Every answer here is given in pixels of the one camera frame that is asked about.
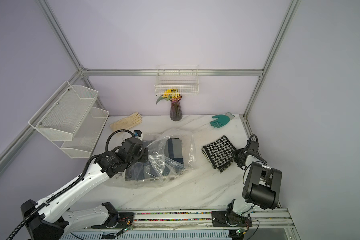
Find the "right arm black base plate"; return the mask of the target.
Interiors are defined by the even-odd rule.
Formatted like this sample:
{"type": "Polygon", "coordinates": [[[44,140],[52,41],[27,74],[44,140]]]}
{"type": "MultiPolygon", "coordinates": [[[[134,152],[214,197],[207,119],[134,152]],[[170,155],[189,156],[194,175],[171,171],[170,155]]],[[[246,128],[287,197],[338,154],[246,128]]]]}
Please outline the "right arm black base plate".
{"type": "Polygon", "coordinates": [[[234,212],[212,211],[213,227],[252,227],[253,223],[249,217],[242,217],[234,212]]]}

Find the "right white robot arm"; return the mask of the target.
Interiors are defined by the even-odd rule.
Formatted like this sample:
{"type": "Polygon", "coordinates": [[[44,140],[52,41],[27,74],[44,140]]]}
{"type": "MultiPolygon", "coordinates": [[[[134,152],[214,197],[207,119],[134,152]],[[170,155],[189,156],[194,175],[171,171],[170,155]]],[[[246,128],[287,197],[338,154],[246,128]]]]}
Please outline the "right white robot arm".
{"type": "Polygon", "coordinates": [[[273,210],[278,206],[283,174],[268,165],[259,147],[258,137],[251,135],[244,148],[234,151],[234,161],[244,171],[244,185],[242,197],[227,206],[228,221],[240,221],[254,210],[273,210]]]}

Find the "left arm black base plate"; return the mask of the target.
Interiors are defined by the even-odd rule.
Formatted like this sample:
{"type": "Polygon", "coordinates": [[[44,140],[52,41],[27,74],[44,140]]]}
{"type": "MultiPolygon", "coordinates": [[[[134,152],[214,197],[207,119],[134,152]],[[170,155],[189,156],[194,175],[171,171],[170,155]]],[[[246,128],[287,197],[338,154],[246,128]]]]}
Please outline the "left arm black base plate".
{"type": "Polygon", "coordinates": [[[125,229],[133,224],[135,213],[121,212],[110,216],[102,225],[93,225],[91,229],[125,229]]]}

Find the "black white houndstooth scarf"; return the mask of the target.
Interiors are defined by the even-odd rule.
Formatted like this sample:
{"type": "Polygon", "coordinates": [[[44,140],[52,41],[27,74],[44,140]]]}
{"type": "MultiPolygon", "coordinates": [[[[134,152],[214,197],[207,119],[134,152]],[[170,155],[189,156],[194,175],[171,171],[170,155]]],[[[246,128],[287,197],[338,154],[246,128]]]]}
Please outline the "black white houndstooth scarf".
{"type": "Polygon", "coordinates": [[[222,136],[216,141],[202,146],[203,155],[213,168],[221,173],[234,161],[235,150],[236,148],[226,136],[222,136]]]}

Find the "grey blue plaid scarf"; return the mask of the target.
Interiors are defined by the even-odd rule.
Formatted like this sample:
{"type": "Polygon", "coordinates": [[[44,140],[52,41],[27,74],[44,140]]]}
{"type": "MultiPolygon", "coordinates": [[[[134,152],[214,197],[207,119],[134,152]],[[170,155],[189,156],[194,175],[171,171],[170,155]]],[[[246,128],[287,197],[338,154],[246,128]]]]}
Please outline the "grey blue plaid scarf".
{"type": "Polygon", "coordinates": [[[170,138],[165,145],[164,155],[179,164],[184,164],[183,144],[179,138],[170,138]]]}

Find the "clear plastic vacuum bag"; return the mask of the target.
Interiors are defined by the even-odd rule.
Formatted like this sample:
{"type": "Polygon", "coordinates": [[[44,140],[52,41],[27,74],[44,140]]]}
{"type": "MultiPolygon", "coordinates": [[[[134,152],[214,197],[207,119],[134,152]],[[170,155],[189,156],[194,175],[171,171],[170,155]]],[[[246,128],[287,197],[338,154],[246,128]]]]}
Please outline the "clear plastic vacuum bag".
{"type": "Polygon", "coordinates": [[[105,182],[108,187],[141,189],[161,188],[197,168],[194,133],[169,129],[143,138],[148,160],[136,163],[105,182]]]}

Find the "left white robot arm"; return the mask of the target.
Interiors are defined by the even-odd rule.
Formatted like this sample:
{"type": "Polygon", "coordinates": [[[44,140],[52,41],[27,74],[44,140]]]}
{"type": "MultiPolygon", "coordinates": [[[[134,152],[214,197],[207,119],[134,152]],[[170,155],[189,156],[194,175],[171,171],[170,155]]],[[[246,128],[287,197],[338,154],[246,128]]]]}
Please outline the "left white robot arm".
{"type": "Polygon", "coordinates": [[[131,137],[120,146],[109,150],[111,137],[107,138],[105,151],[93,155],[82,173],[59,190],[38,201],[28,200],[21,205],[23,220],[7,237],[14,239],[22,227],[26,227],[32,240],[58,240],[61,237],[86,227],[113,229],[121,224],[121,217],[110,203],[82,211],[71,211],[71,206],[90,190],[123,173],[136,163],[148,160],[143,133],[126,130],[131,137]]]}

